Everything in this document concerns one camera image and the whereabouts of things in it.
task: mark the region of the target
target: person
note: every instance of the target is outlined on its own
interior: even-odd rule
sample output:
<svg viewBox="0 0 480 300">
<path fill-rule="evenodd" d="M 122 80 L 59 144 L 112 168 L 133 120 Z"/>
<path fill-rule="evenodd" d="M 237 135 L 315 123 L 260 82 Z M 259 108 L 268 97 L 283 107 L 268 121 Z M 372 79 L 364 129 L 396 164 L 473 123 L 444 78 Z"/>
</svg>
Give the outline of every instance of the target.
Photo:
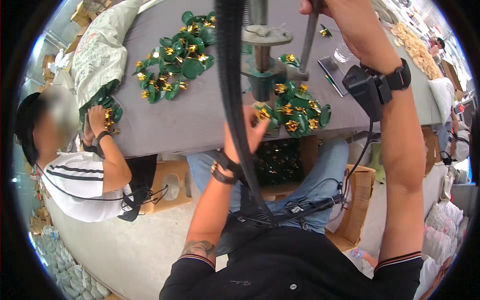
<svg viewBox="0 0 480 300">
<path fill-rule="evenodd" d="M 439 37 L 431 37 L 428 39 L 428 42 L 430 43 L 430 47 L 433 47 L 436 45 L 439 49 L 445 48 L 444 40 Z"/>
<path fill-rule="evenodd" d="M 369 0 L 325 0 L 323 13 L 334 18 L 351 52 L 380 73 L 390 74 L 402 61 L 378 22 Z M 300 12 L 312 6 L 301 1 Z M 392 91 L 383 106 L 382 155 L 387 176 L 387 213 L 379 263 L 373 279 L 364 276 L 325 236 L 331 209 L 305 217 L 307 228 L 290 221 L 269 228 L 228 254 L 227 267 L 216 272 L 216 247 L 228 211 L 239 208 L 239 186 L 209 177 L 213 153 L 187 156 L 202 195 L 193 214 L 185 248 L 172 265 L 160 291 L 163 299 L 412 299 L 419 285 L 423 242 L 422 181 L 424 141 L 411 87 Z M 253 153 L 268 121 L 251 126 L 254 112 L 244 109 Z M 225 125 L 225 155 L 238 163 Z M 320 201 L 338 193 L 347 165 L 345 140 L 324 141 L 316 164 L 303 183 L 282 201 L 267 202 L 271 210 L 306 196 Z M 213 165 L 225 177 L 234 173 Z"/>
<path fill-rule="evenodd" d="M 127 162 L 109 135 L 99 140 L 104 160 L 94 152 L 58 152 L 62 147 L 60 132 L 46 100 L 39 96 L 40 93 L 33 93 L 19 105 L 15 133 L 28 163 L 41 169 L 42 181 L 59 208 L 84 222 L 100 222 L 116 216 L 134 221 L 145 209 L 150 209 L 146 205 L 142 207 L 142 203 L 153 183 L 156 156 Z M 89 123 L 84 127 L 87 147 L 107 130 L 102 106 L 92 107 L 88 118 Z M 132 191 L 137 193 L 119 199 Z"/>
</svg>

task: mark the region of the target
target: gray floor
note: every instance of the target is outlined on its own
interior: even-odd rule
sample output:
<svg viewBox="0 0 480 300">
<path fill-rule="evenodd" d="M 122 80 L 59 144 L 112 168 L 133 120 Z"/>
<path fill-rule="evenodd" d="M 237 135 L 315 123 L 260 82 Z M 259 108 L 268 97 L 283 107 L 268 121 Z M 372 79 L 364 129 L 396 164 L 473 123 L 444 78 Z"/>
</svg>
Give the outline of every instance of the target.
<svg viewBox="0 0 480 300">
<path fill-rule="evenodd" d="M 434 167 L 424 180 L 425 215 L 438 199 L 446 170 L 445 166 Z M 180 255 L 198 202 L 198 189 L 190 186 L 194 197 L 191 204 L 142 216 L 133 223 L 117 218 L 84 223 L 66 216 L 53 201 L 46 205 L 65 245 L 95 277 L 122 298 L 154 300 Z M 384 231 L 385 200 L 385 185 L 377 182 L 359 245 L 374 257 L 378 257 Z M 225 267 L 226 261 L 226 257 L 220 257 L 217 269 Z M 353 263 L 362 268 L 361 261 Z"/>
</svg>

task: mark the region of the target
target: jeans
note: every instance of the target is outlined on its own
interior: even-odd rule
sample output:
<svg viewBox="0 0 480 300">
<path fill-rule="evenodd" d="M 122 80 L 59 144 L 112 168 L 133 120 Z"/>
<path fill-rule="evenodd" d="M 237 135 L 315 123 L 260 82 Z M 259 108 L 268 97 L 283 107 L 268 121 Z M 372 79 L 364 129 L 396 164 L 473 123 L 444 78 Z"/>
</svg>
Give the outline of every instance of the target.
<svg viewBox="0 0 480 300">
<path fill-rule="evenodd" d="M 207 183 L 211 178 L 210 167 L 212 166 L 213 161 L 216 160 L 217 155 L 218 152 L 215 150 L 187 155 L 187 161 L 193 174 L 193 180 L 197 184 L 201 193 L 204 192 Z M 325 141 L 324 144 L 319 147 L 317 162 L 307 177 L 303 180 L 302 184 L 287 198 L 281 201 L 266 202 L 268 208 L 271 211 L 282 209 L 287 203 L 294 203 L 303 197 L 307 197 L 308 201 L 314 202 L 315 200 L 319 201 L 337 195 L 338 183 L 336 181 L 326 180 L 321 184 L 319 183 L 327 178 L 333 178 L 342 182 L 347 167 L 347 160 L 348 144 L 344 139 L 338 138 Z M 238 181 L 232 190 L 230 199 L 231 212 L 240 210 L 240 197 L 240 182 Z M 329 221 L 331 212 L 332 209 L 329 208 L 306 216 L 304 220 L 308 225 L 308 230 L 324 234 L 324 228 Z M 281 226 L 301 228 L 300 223 L 296 220 L 282 223 Z"/>
</svg>

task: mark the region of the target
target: tattoo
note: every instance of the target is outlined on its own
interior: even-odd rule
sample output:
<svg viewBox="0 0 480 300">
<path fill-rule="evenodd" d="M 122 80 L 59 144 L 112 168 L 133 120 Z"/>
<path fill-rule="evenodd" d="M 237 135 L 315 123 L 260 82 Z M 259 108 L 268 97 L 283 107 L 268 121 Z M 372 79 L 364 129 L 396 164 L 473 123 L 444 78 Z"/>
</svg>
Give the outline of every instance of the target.
<svg viewBox="0 0 480 300">
<path fill-rule="evenodd" d="M 185 254 L 196 254 L 215 263 L 216 247 L 206 240 L 190 240 L 186 242 L 185 248 L 183 248 L 181 253 L 181 255 Z"/>
</svg>

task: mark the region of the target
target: green and gold ornament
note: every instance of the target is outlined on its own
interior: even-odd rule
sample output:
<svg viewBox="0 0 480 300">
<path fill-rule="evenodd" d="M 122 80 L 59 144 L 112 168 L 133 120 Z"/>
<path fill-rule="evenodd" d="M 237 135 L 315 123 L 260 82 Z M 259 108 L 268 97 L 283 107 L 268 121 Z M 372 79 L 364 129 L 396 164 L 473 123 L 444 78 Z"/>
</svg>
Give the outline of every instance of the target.
<svg viewBox="0 0 480 300">
<path fill-rule="evenodd" d="M 187 89 L 189 80 L 213 66 L 214 57 L 204 51 L 216 42 L 215 12 L 194 16 L 186 11 L 181 19 L 185 26 L 179 33 L 161 38 L 161 46 L 136 63 L 133 75 L 140 81 L 142 98 L 150 103 L 173 99 L 180 90 Z M 158 65 L 158 74 L 150 68 L 154 65 Z"/>
<path fill-rule="evenodd" d="M 284 54 L 279 58 L 285 64 L 297 65 L 298 60 L 291 54 Z M 273 132 L 281 124 L 285 126 L 288 134 L 294 138 L 308 136 L 319 127 L 325 127 L 332 115 L 330 105 L 320 107 L 317 100 L 313 99 L 307 85 L 297 87 L 295 82 L 286 81 L 276 84 L 275 107 L 271 108 L 266 103 L 257 102 L 254 107 L 257 119 L 263 121 L 270 119 L 267 133 Z"/>
</svg>

